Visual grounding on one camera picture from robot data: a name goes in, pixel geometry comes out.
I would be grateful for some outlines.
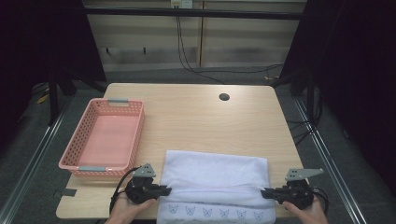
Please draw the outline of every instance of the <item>basket handle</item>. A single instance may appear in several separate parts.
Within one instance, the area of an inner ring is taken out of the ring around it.
[[[79,166],[79,171],[87,171],[87,172],[105,172],[105,166]]]
[[[125,99],[125,98],[108,98],[107,101],[109,103],[127,103],[128,104],[128,99]]]

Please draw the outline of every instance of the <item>wooden table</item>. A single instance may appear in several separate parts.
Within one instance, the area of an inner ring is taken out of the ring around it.
[[[220,100],[222,93],[230,99]],[[271,87],[114,83],[105,98],[115,97],[144,101],[145,123],[134,166],[150,162],[156,184],[168,149],[267,158],[273,188],[286,183],[289,168],[303,168]],[[71,175],[67,188],[77,193],[62,197],[57,216],[108,218],[110,198],[119,181]],[[157,206],[153,206],[137,219],[155,219],[156,215]],[[276,216],[291,214],[276,204]]]

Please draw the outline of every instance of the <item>metal bracket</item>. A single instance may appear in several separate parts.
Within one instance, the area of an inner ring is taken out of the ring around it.
[[[155,177],[154,169],[149,163],[132,172],[133,177]]]
[[[285,177],[286,181],[302,180],[314,175],[323,174],[323,169],[289,169]]]

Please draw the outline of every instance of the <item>electrical cable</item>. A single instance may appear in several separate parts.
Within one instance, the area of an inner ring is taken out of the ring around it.
[[[326,192],[323,189],[320,189],[318,187],[313,187],[311,189],[312,189],[311,192],[313,194],[315,194],[316,196],[319,196],[319,198],[321,198],[323,200],[323,202],[324,202],[324,209],[323,209],[324,210],[324,215],[327,216],[327,212],[329,211],[329,206],[330,206],[329,197],[327,196]]]
[[[182,37],[182,34],[181,34],[180,17],[176,17],[176,20],[177,20],[177,51],[178,51],[178,58],[180,59],[180,63],[181,63],[181,65],[184,67],[184,69],[186,69],[186,70],[189,71],[189,72],[193,72],[195,75],[198,75],[198,76],[200,76],[200,77],[206,77],[206,78],[212,79],[212,80],[214,80],[214,81],[216,81],[216,82],[218,82],[218,83],[220,83],[220,84],[225,85],[224,82],[222,82],[222,81],[220,81],[220,80],[218,80],[218,79],[215,79],[215,78],[213,78],[213,77],[209,77],[209,76],[202,75],[202,74],[200,74],[200,73],[195,72],[194,69],[192,69],[192,67],[191,67],[190,64],[189,64],[189,61],[187,60],[186,51],[184,50],[184,42],[183,42],[183,37]],[[181,48],[182,48],[182,50],[183,50],[184,60],[186,61],[186,64],[187,64],[188,67],[186,67],[186,65],[183,63],[183,60],[181,59],[180,43],[181,43]]]
[[[309,130],[306,133],[302,133],[302,134],[298,134],[296,136],[293,136],[293,138],[297,138],[297,137],[303,135],[303,137],[301,139],[299,139],[298,142],[296,142],[294,144],[295,146],[298,146],[309,134],[311,134],[318,127],[321,115],[323,113],[323,97],[322,97],[322,94],[321,94],[320,90],[319,90],[318,97],[319,98],[318,98],[318,101],[317,101],[317,108],[316,108],[316,111],[315,111],[314,120],[312,120],[312,121],[310,121],[310,120],[302,121],[304,123],[309,123],[310,124],[310,126],[308,126]]]
[[[182,36],[182,33],[181,33],[180,17],[177,17],[177,50],[178,50],[178,58],[179,58],[180,63],[183,66],[184,69],[186,69],[189,72],[193,72],[195,75],[212,79],[212,80],[214,80],[216,82],[219,82],[221,84],[225,84],[225,83],[223,81],[220,81],[220,80],[215,79],[213,77],[205,76],[205,75],[203,75],[203,73],[236,73],[236,74],[266,73],[267,74],[267,83],[266,83],[266,85],[268,85],[269,80],[270,80],[270,75],[269,75],[268,71],[283,65],[283,63],[272,64],[272,65],[267,66],[265,69],[256,70],[256,71],[232,71],[232,70],[231,71],[228,71],[228,70],[196,71],[190,66],[189,61],[187,59],[186,51],[184,49],[184,41],[183,41],[183,36]],[[182,60],[182,57],[181,57],[181,51],[183,52],[184,61],[186,62],[187,66],[183,63],[183,60]]]
[[[120,190],[120,187],[121,187],[123,181],[125,180],[125,178],[126,178],[131,172],[137,170],[138,168],[139,168],[139,167],[135,167],[135,168],[129,170],[127,173],[125,173],[125,175],[124,175],[124,176],[122,177],[122,179],[120,180],[119,184],[117,185],[116,189],[114,190],[113,196],[111,197],[111,203],[110,203],[110,208],[109,208],[110,213],[111,213],[111,210],[113,210],[113,206],[114,206],[114,204],[115,204],[116,201],[117,201],[117,197],[118,197],[119,194],[121,193],[121,192],[119,192],[119,190]]]

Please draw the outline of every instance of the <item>metal rail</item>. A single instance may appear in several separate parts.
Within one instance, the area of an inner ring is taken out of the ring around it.
[[[61,126],[62,120],[64,119],[64,112],[67,107],[69,107],[72,99],[72,97],[67,97],[67,101],[65,102],[61,114],[55,120],[53,125],[49,126],[46,130],[43,138],[41,139],[38,147],[35,150],[35,154],[33,155],[32,159],[30,159],[14,190],[12,190],[11,194],[8,196],[0,212],[1,224],[11,223],[12,219],[15,217],[15,214],[17,213],[18,208],[20,207],[21,202],[26,195],[26,192],[28,191],[30,185],[33,182],[33,179],[35,178],[35,174],[38,171],[39,166],[49,149],[49,145],[53,137],[58,132],[58,129]]]
[[[298,21],[307,17],[320,15],[304,15],[293,12],[265,12],[265,11],[233,11],[188,8],[142,8],[142,7],[37,7],[37,10],[59,11],[67,13],[83,13],[91,15],[124,15],[124,16],[170,16],[170,17],[208,17],[208,18],[236,18],[236,19],[266,19]]]
[[[307,110],[305,108],[303,101],[301,99],[297,99],[296,104],[303,120],[309,121]],[[340,197],[343,200],[344,205],[346,206],[346,210],[348,211],[350,217],[352,218],[353,223],[366,224],[367,222],[363,216],[363,213],[361,212],[358,203],[355,200],[355,197],[352,195],[352,193],[350,192],[347,186],[347,183],[345,182],[344,178],[341,176],[337,168],[337,165],[332,159],[332,155],[330,154],[329,149],[327,149],[325,143],[323,142],[323,139],[321,138],[318,130],[314,128],[309,122],[306,122],[305,124],[308,131],[312,130],[312,133],[310,134],[312,140],[314,141],[318,153],[322,158],[326,168],[328,169],[332,182],[337,188],[338,193],[340,194]]]

